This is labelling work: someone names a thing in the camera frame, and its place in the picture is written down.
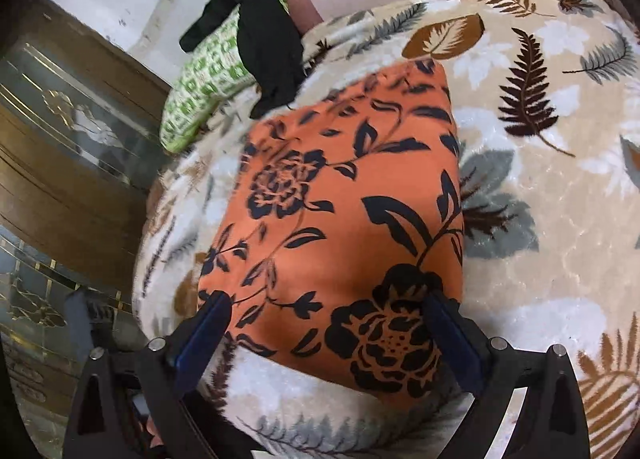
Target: white leaf print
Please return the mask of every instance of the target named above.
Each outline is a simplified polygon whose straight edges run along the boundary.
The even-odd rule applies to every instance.
[[[489,149],[513,151],[513,163],[507,179],[517,182],[522,171],[522,160],[518,155],[514,138],[504,132],[504,124],[498,116],[488,109],[475,107],[456,108],[453,110],[453,116],[461,131],[465,129],[480,131],[478,143],[466,147],[469,152],[482,152]]]
[[[640,115],[640,80],[629,78],[625,81],[625,115]]]
[[[444,47],[443,51],[447,51],[449,44],[455,44],[464,30],[464,20],[454,20],[449,24],[440,24],[438,27],[433,28],[429,34],[429,38],[424,41],[424,51],[431,52],[436,46]]]
[[[105,122],[96,120],[91,112],[86,110],[84,106],[79,106],[74,109],[75,122],[71,125],[71,128],[78,132],[84,132],[94,142],[101,145],[107,145],[110,147],[118,147],[123,149],[118,137],[111,130]]]
[[[610,175],[609,184],[605,189],[606,195],[611,195],[618,190],[620,197],[624,198],[629,194],[638,192],[636,185],[634,185],[626,172],[625,158],[622,154],[620,140],[616,140],[609,149],[600,153],[596,158],[588,158],[578,164],[580,168],[592,174]]]
[[[589,39],[589,35],[583,29],[560,20],[548,20],[534,34],[542,39],[542,51],[545,56],[561,54],[565,50],[582,55],[584,42]]]
[[[447,12],[456,8],[462,0],[424,0],[427,4],[427,11],[432,14],[435,12]]]
[[[558,91],[549,94],[548,99],[551,106],[556,110],[556,115],[569,116],[577,111],[580,106],[580,86],[571,85],[558,89]]]
[[[460,78],[467,73],[471,89],[478,89],[492,67],[509,67],[511,62],[502,51],[512,47],[512,44],[491,44],[491,33],[485,32],[475,46],[456,59],[453,75]]]

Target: fern leaf print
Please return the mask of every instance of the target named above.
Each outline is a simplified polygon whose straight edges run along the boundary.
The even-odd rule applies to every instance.
[[[484,2],[502,14],[510,14],[518,18],[539,15],[541,17],[553,17],[550,15],[537,13],[536,3],[531,0],[478,0]]]
[[[574,158],[573,154],[556,147],[543,135],[545,129],[556,124],[558,116],[554,115],[555,109],[546,97],[549,84],[546,82],[545,60],[540,43],[533,35],[527,35],[517,28],[512,30],[520,37],[522,48],[514,62],[516,67],[510,68],[514,78],[507,78],[511,86],[500,86],[506,93],[501,97],[506,105],[498,107],[504,113],[500,119],[509,124],[504,130],[519,138],[537,136],[546,146]]]
[[[593,459],[612,458],[640,418],[640,341],[636,313],[631,319],[626,344],[624,340],[620,329],[614,338],[603,333],[600,360],[578,353],[578,363],[586,376],[578,385]]]
[[[587,58],[580,57],[582,69],[563,71],[570,73],[587,73],[594,82],[602,85],[603,80],[620,80],[620,76],[631,76],[638,70],[636,56],[629,41],[622,33],[607,26],[616,39],[611,44],[598,46]]]
[[[382,42],[389,40],[398,33],[408,32],[417,24],[426,9],[427,5],[424,2],[418,2],[407,8],[404,12],[400,12],[395,17],[392,17],[391,20],[383,20],[382,24],[376,26],[371,37],[351,46],[347,54],[347,60],[355,54],[368,51],[372,46],[382,44]]]

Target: bed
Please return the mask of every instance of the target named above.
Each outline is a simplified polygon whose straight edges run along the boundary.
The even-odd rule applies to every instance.
[[[270,118],[401,60],[444,66],[459,129],[462,312],[514,347],[562,343],[591,455],[614,457],[640,417],[638,30],[604,0],[401,0],[323,22],[303,47],[308,78]],[[258,97],[252,86],[220,106],[161,178],[134,279],[149,338],[196,309]],[[470,405],[446,371],[396,410],[230,339],[203,379],[233,425],[287,457],[437,457]],[[501,457],[523,398],[488,457]]]

